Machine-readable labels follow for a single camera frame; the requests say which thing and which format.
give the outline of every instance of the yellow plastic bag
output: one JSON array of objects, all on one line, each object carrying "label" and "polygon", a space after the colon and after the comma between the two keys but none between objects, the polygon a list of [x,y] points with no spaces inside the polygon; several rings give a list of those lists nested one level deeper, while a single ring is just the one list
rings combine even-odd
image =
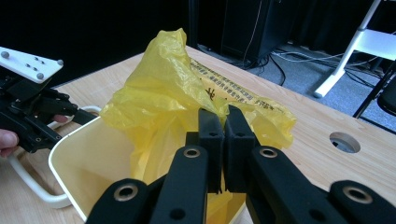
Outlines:
[{"label": "yellow plastic bag", "polygon": [[[107,125],[124,131],[134,143],[131,176],[148,184],[168,172],[175,152],[185,145],[186,132],[198,131],[199,108],[216,113],[224,123],[228,104],[236,105],[262,145],[282,148],[292,142],[290,129],[296,119],[287,108],[192,60],[186,39],[182,29],[160,31],[100,113]],[[209,195],[207,216],[232,198],[229,192]]]}]

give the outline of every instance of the screw hole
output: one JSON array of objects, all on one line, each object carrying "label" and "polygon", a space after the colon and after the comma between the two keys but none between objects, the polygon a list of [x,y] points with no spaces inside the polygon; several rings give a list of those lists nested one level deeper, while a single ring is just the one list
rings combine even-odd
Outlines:
[{"label": "screw hole", "polygon": [[343,192],[352,201],[357,203],[372,203],[373,198],[366,191],[354,187],[344,187]]},{"label": "screw hole", "polygon": [[138,188],[135,184],[125,184],[116,189],[114,199],[119,202],[126,202],[137,195]]},{"label": "screw hole", "polygon": [[181,220],[186,216],[183,209],[176,208],[171,211],[170,217],[174,220]]},{"label": "screw hole", "polygon": [[311,210],[309,210],[309,215],[316,221],[319,221],[319,222],[326,221],[326,217],[319,210],[311,209]]},{"label": "screw hole", "polygon": [[184,156],[187,158],[196,158],[199,157],[200,154],[201,152],[195,148],[189,148],[184,150]]},{"label": "screw hole", "polygon": [[260,154],[266,158],[275,158],[277,156],[276,151],[271,148],[262,148]]}]

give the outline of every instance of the finger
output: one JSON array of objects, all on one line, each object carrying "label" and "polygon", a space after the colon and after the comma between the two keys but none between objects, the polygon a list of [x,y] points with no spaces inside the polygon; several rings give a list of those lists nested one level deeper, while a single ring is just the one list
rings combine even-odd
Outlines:
[{"label": "finger", "polygon": [[8,148],[3,148],[0,150],[0,156],[1,157],[7,157],[9,156],[12,152],[17,150],[18,147],[8,147]]},{"label": "finger", "polygon": [[53,120],[59,123],[65,123],[67,122],[67,117],[63,115],[55,115],[53,116]]},{"label": "finger", "polygon": [[0,148],[15,147],[18,142],[19,138],[14,132],[0,129]]}]

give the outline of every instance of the wooden table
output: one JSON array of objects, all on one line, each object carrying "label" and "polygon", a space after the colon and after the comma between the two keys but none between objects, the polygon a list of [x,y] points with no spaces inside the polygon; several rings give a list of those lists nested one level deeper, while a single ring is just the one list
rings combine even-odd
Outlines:
[{"label": "wooden table", "polygon": [[[326,189],[332,182],[349,179],[374,189],[396,205],[396,135],[361,120],[316,103],[293,91],[224,63],[195,49],[189,55],[260,96],[274,99],[286,106],[296,117],[292,133],[294,142],[284,149],[287,156],[312,184]],[[67,83],[58,88],[70,94],[79,106],[103,107],[120,89],[125,79],[140,62],[137,55],[124,62]],[[73,127],[65,127],[68,133]],[[332,133],[347,133],[361,147],[358,153],[345,153],[330,141]],[[28,154],[18,153],[27,170],[49,192],[62,193],[50,168],[48,150]],[[0,160],[0,222],[2,223],[83,223],[73,206],[49,208],[21,181],[6,159]]]}]

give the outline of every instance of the chair leg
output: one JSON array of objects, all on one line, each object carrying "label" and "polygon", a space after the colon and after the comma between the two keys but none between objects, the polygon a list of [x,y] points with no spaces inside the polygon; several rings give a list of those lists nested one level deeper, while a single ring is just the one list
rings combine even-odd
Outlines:
[{"label": "chair leg", "polygon": [[361,114],[364,112],[364,110],[369,106],[369,104],[375,99],[375,97],[379,94],[379,92],[382,90],[384,85],[388,82],[388,80],[392,77],[394,73],[394,69],[396,67],[396,61],[394,61],[390,67],[388,68],[387,72],[384,74],[384,76],[378,81],[378,83],[375,85],[373,90],[370,92],[370,94],[366,97],[366,99],[363,101],[361,106],[359,106],[359,109],[355,112],[353,115],[354,118],[358,119],[361,117]]}]

